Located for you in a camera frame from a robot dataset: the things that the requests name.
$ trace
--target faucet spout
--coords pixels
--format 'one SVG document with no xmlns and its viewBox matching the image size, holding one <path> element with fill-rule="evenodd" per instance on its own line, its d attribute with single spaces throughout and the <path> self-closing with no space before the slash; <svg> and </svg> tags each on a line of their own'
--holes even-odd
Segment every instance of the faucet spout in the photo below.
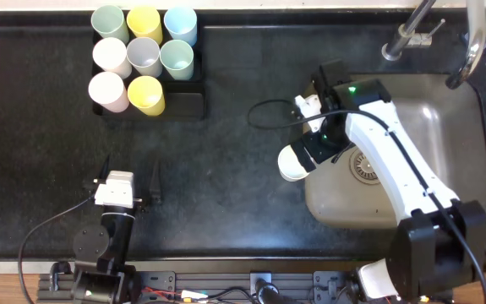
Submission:
<svg viewBox="0 0 486 304">
<path fill-rule="evenodd" d="M 469 40 L 467 54 L 462 65 L 445 81 L 450 89 L 458 88 L 478 65 L 486 40 L 485 3 L 483 0 L 467 0 Z"/>
</svg>

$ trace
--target yellow cup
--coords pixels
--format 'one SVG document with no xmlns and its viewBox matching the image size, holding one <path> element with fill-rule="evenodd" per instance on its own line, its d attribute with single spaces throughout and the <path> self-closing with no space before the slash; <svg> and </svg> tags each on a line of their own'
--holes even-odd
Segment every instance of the yellow cup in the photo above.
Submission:
<svg viewBox="0 0 486 304">
<path fill-rule="evenodd" d="M 128 99 L 147 116 L 158 116 L 166 109 L 161 84 L 151 76 L 141 76 L 128 87 Z"/>
<path fill-rule="evenodd" d="M 160 14 L 151 6 L 139 6 L 132 8 L 126 18 L 128 27 L 136 37 L 149 37 L 158 45 L 163 39 L 161 33 Z"/>
</svg>

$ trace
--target faucet base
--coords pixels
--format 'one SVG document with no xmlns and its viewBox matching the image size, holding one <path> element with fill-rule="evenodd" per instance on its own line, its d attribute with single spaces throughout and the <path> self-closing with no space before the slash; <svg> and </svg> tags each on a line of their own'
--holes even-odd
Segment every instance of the faucet base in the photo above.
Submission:
<svg viewBox="0 0 486 304">
<path fill-rule="evenodd" d="M 402 56 L 402 52 L 398 53 L 398 55 L 396 55 L 396 56 L 390 55 L 390 54 L 387 53 L 387 45 L 388 44 L 385 43 L 384 46 L 381 47 L 381 55 L 389 61 L 399 60 Z"/>
</svg>

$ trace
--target stainless steel sink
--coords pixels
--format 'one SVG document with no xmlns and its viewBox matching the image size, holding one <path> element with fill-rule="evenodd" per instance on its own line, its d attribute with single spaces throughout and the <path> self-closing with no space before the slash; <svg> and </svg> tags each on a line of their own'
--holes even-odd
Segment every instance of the stainless steel sink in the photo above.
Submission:
<svg viewBox="0 0 486 304">
<path fill-rule="evenodd" d="M 382 81 L 402 126 L 436 175 L 462 201 L 486 211 L 486 140 L 478 94 L 467 83 L 456 90 L 441 74 L 367 74 Z M 396 221 L 384 188 L 357 147 L 336 164 L 326 161 L 305 179 L 314 217 L 335 227 L 388 228 Z"/>
</svg>

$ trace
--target white wall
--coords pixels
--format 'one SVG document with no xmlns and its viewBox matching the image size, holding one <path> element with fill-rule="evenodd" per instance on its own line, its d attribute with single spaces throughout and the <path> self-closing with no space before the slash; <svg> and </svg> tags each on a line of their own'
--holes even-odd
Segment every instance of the white wall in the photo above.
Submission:
<svg viewBox="0 0 486 304">
<path fill-rule="evenodd" d="M 0 10 L 92 10 L 103 4 L 138 4 L 166 9 L 188 5 L 202 9 L 240 8 L 413 8 L 420 0 L 0 0 Z M 438 0 L 435 8 L 459 8 L 465 0 Z"/>
</svg>

